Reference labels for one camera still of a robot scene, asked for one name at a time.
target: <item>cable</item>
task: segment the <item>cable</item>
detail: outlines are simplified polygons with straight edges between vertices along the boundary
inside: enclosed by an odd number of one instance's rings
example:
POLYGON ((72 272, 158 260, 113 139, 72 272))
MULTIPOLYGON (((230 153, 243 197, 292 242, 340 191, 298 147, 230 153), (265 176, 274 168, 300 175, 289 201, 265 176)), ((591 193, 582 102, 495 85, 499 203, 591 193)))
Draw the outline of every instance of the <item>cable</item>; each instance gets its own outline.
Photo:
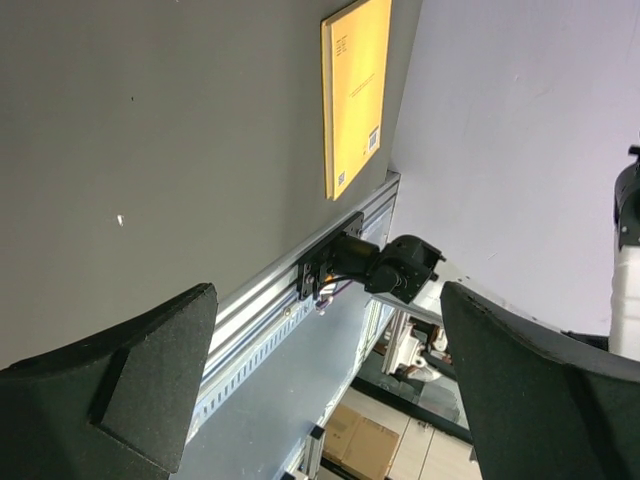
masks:
POLYGON ((347 276, 332 278, 330 281, 325 282, 320 287, 320 291, 322 291, 322 289, 327 285, 332 285, 334 283, 340 282, 341 280, 344 280, 346 283, 344 285, 340 285, 339 287, 337 287, 333 292, 327 293, 328 298, 326 300, 322 300, 316 303, 316 310, 324 310, 325 308, 327 308, 331 304, 333 299, 335 299, 338 295, 340 295, 343 291, 345 291, 349 287, 349 285, 351 285, 354 282, 354 280, 349 280, 347 276))
POLYGON ((333 278, 330 278, 329 280, 325 280, 320 285, 319 290, 322 290, 324 287, 326 287, 327 285, 331 285, 332 283, 338 283, 338 282, 343 282, 343 281, 347 281, 347 280, 364 283, 365 277, 364 276, 357 276, 357 275, 342 275, 340 277, 333 277, 333 278))

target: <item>floor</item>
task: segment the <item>floor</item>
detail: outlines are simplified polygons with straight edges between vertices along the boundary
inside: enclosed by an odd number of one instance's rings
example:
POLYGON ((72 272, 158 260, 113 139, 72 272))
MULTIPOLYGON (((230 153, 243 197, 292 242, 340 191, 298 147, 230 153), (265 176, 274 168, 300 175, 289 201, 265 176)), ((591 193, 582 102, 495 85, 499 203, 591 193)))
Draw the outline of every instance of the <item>floor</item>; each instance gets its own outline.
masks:
MULTIPOLYGON (((392 480, 481 480, 477 463, 469 461, 471 447, 431 425, 398 412, 353 389, 341 402, 401 435, 389 478, 392 480)), ((319 480, 339 477, 321 470, 319 480)))

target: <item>gray table surface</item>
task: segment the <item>gray table surface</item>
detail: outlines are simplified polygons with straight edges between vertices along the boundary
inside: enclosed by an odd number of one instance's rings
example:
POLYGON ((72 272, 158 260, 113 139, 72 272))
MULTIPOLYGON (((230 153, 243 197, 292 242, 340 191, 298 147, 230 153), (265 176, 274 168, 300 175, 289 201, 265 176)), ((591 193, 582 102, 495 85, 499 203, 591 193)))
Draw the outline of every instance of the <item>gray table surface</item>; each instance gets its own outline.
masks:
POLYGON ((303 320, 200 428, 171 480, 280 478, 354 367, 369 299, 352 285, 303 320))
POLYGON ((382 183, 422 2, 394 2, 382 147, 332 202, 320 21, 348 3, 3 2, 0 367, 224 298, 382 183))

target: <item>white wall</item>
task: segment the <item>white wall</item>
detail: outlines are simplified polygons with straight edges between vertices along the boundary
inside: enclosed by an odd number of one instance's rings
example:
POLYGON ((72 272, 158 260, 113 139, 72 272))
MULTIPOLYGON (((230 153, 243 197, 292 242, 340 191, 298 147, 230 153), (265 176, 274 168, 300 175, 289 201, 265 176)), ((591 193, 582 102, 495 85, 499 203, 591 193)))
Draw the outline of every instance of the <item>white wall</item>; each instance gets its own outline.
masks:
POLYGON ((608 332, 613 184, 640 128, 639 14, 622 0, 424 0, 394 234, 423 237, 540 320, 608 332))

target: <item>cardboard box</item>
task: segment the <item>cardboard box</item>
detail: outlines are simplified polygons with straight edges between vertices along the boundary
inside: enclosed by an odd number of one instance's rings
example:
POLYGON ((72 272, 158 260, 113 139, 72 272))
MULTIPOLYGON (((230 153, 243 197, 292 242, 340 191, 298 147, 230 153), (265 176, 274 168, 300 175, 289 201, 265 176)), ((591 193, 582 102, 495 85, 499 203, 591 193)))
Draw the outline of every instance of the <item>cardboard box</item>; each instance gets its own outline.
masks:
POLYGON ((341 464, 349 443, 356 433, 362 416, 350 408, 338 405, 329 418, 322 454, 334 463, 341 464))
POLYGON ((400 436, 338 405, 326 428, 324 456, 361 480, 383 480, 400 436))

